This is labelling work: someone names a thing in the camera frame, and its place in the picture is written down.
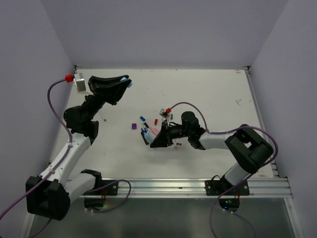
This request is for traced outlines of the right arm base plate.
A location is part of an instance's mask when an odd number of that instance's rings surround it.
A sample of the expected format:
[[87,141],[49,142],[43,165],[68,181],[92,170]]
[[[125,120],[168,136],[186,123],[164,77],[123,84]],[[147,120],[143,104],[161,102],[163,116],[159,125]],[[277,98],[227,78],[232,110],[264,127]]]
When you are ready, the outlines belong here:
[[245,181],[242,184],[238,185],[236,188],[233,188],[233,185],[231,185],[228,182],[220,181],[220,180],[206,180],[205,181],[205,190],[207,196],[219,196],[222,193],[227,192],[225,195],[229,196],[248,196],[250,195],[249,185]]

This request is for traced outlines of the light blue highlighter cap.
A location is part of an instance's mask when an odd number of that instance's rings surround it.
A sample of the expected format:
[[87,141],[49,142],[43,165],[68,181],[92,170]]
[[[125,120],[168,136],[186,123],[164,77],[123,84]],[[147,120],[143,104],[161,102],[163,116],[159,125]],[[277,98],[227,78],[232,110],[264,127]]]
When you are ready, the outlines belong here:
[[127,77],[121,78],[120,82],[127,83],[127,88],[130,88],[133,85],[132,80],[130,78],[127,78]]

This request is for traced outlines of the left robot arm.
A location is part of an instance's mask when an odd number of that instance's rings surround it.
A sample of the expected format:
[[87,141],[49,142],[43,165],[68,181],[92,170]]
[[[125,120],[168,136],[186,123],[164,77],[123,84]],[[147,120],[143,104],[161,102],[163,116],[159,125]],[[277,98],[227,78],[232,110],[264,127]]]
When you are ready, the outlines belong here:
[[26,181],[26,203],[30,214],[60,221],[81,195],[110,195],[112,188],[118,186],[117,180],[103,183],[102,174],[94,170],[84,169],[72,180],[69,176],[98,136],[99,122],[94,116],[105,103],[116,105],[131,85],[128,75],[89,78],[91,93],[85,96],[81,105],[66,109],[61,119],[68,134],[65,146],[40,175]]

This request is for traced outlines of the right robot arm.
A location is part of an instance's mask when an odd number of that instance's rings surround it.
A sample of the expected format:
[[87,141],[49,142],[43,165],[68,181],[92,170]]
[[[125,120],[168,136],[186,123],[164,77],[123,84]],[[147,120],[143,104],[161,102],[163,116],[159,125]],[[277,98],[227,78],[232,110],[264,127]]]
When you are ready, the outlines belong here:
[[181,124],[163,121],[150,147],[169,147],[173,140],[180,138],[187,138],[194,149],[224,149],[231,152],[236,163],[219,180],[210,180],[211,189],[228,195],[233,194],[241,181],[255,174],[273,155],[273,147],[252,127],[243,124],[233,132],[212,134],[200,126],[191,111],[181,115]]

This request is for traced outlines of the light blue highlighter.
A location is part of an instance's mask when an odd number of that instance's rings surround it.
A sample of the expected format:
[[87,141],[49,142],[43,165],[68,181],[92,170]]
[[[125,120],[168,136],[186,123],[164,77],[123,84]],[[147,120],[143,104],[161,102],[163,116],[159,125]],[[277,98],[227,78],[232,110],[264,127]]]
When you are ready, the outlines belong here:
[[152,136],[149,134],[148,131],[144,131],[144,138],[146,139],[146,141],[151,144],[153,142],[153,138]]

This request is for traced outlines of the purple black highlighter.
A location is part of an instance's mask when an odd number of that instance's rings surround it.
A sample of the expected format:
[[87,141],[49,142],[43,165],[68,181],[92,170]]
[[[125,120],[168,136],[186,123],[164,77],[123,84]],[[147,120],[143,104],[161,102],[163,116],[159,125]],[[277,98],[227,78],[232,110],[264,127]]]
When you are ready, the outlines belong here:
[[141,132],[141,137],[142,137],[144,143],[145,143],[146,145],[149,145],[149,142],[148,142],[147,139],[145,138],[144,132]]

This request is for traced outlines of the pink highlighter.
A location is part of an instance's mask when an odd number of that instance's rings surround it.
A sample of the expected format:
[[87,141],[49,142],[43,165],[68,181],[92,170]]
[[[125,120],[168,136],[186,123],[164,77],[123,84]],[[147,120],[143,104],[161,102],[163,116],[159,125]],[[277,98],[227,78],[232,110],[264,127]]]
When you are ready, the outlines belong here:
[[159,130],[157,130],[156,128],[153,128],[153,127],[149,126],[148,129],[149,129],[153,134],[156,134],[156,135],[159,134]]

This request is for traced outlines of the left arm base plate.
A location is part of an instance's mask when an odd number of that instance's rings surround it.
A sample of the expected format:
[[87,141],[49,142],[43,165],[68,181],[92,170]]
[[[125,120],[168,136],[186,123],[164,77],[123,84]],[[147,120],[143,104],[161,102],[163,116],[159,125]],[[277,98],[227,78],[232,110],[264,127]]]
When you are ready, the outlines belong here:
[[103,187],[103,189],[94,191],[92,194],[101,196],[117,196],[118,184],[119,182],[116,180],[102,180],[94,189],[101,187]]

